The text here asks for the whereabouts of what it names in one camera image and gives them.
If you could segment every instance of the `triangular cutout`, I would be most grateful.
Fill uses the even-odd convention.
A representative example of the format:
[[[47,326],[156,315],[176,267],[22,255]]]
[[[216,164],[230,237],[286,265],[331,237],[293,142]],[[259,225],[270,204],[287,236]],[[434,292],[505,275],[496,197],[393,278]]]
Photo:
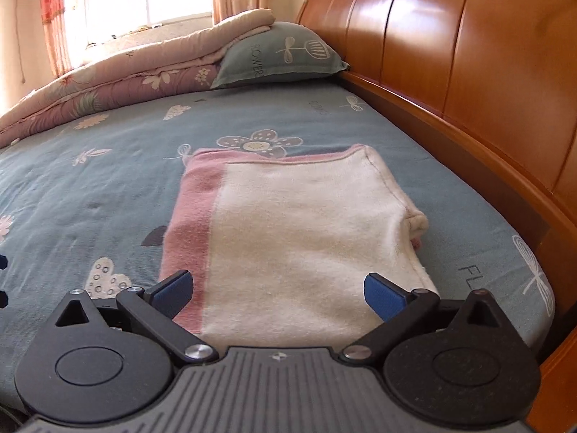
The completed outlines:
[[[67,325],[78,325],[86,324],[88,322],[88,317],[84,312],[81,302],[77,299],[68,303],[66,309],[62,312],[58,321],[56,322],[56,327],[66,327]]]
[[[486,327],[499,327],[499,323],[491,312],[489,305],[483,301],[477,301],[467,318],[469,324],[484,325]]]

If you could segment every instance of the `blue gripper pad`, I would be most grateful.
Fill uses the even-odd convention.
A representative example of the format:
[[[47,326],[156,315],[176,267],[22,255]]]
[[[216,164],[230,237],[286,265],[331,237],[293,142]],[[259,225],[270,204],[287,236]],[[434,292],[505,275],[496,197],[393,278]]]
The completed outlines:
[[[167,318],[174,319],[192,298],[192,291],[192,275],[188,272],[175,274],[148,291],[151,294],[149,303]]]
[[[365,277],[364,294],[366,303],[385,322],[403,311],[413,299],[409,292],[374,273]]]

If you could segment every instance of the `pillowcase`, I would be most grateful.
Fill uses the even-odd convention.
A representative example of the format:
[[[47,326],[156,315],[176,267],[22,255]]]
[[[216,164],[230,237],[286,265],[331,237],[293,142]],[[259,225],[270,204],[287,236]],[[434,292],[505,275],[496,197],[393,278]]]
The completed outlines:
[[[307,27],[275,22],[229,49],[211,89],[323,78],[346,69],[348,63]]]

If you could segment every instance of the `silver bolt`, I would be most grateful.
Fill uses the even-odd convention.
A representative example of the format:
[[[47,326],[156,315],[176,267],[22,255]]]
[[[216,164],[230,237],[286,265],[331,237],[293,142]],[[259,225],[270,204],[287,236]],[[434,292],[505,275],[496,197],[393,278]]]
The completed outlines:
[[[184,351],[184,354],[192,360],[206,360],[213,353],[212,347],[204,344],[191,345]]]
[[[370,348],[364,345],[349,345],[343,350],[343,355],[349,360],[366,360],[371,353]]]

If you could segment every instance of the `wooden bed frame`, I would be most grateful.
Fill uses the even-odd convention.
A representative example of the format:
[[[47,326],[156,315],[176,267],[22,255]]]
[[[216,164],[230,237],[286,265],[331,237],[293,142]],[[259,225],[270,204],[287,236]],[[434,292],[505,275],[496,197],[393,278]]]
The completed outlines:
[[[556,299],[541,358],[559,348],[530,422],[577,423],[577,0],[305,0],[297,22],[350,64],[339,76],[349,91],[532,248]]]

